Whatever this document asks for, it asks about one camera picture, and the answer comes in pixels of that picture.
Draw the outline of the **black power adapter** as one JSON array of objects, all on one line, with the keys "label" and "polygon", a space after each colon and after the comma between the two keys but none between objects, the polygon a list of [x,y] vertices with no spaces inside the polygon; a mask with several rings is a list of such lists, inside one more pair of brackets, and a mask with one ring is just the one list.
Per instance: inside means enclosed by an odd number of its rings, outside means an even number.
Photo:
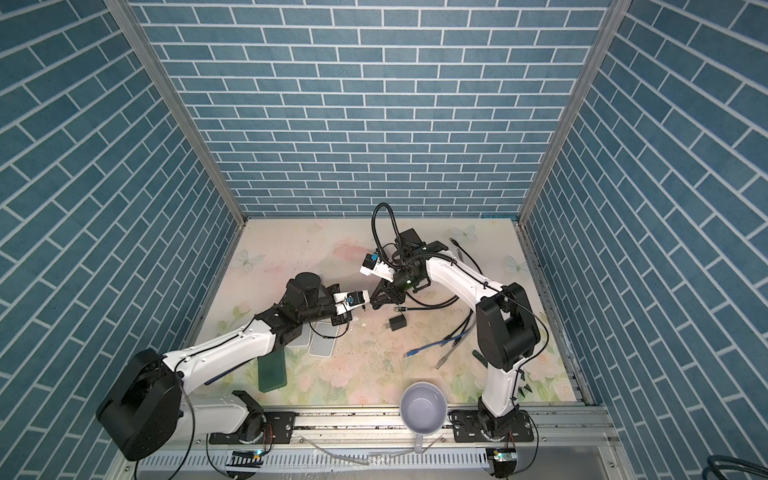
[{"label": "black power adapter", "polygon": [[396,306],[393,309],[395,316],[388,320],[389,329],[391,331],[397,331],[407,326],[407,319],[405,317],[407,310],[408,308],[404,306]]}]

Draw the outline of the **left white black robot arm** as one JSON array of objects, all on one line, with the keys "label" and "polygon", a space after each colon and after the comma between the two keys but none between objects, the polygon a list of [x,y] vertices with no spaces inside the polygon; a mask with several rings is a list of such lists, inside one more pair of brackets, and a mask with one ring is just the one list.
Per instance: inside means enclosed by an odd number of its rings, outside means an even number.
[{"label": "left white black robot arm", "polygon": [[244,444],[262,442],[268,429],[264,409],[250,394],[235,390],[198,404],[190,394],[287,346],[312,322],[351,321],[353,309],[368,300],[365,290],[343,292],[302,272],[287,282],[277,303],[243,326],[182,350],[136,353],[97,408],[96,420],[132,462],[184,437],[223,434]]}]

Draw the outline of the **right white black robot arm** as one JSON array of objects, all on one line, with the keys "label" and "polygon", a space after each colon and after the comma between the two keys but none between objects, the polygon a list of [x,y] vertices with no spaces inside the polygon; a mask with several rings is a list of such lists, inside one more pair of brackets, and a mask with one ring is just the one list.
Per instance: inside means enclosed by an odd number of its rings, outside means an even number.
[{"label": "right white black robot arm", "polygon": [[474,314],[477,345],[488,372],[480,409],[491,418],[513,412],[524,366],[541,340],[539,322],[525,290],[516,283],[503,285],[489,279],[442,242],[423,242],[413,229],[398,235],[395,247],[393,259],[377,245],[362,262],[362,274],[380,279],[371,306],[401,305],[409,293],[433,284],[447,288]]}]

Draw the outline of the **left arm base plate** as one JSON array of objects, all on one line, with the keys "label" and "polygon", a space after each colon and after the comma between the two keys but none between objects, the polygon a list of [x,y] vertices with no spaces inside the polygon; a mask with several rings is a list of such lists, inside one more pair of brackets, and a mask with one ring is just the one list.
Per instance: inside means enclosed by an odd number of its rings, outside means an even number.
[{"label": "left arm base plate", "polygon": [[242,440],[240,432],[232,434],[212,433],[209,442],[213,445],[289,444],[295,427],[297,414],[293,411],[266,411],[262,415],[258,435],[254,440]]}]

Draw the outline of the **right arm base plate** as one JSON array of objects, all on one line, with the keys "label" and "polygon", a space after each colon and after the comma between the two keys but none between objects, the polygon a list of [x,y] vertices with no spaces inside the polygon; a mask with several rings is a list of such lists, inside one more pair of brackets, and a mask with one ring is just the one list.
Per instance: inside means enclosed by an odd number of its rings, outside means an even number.
[{"label": "right arm base plate", "polygon": [[535,438],[530,415],[519,408],[503,417],[494,417],[486,410],[452,410],[448,420],[457,443],[506,442],[508,437],[517,443]]}]

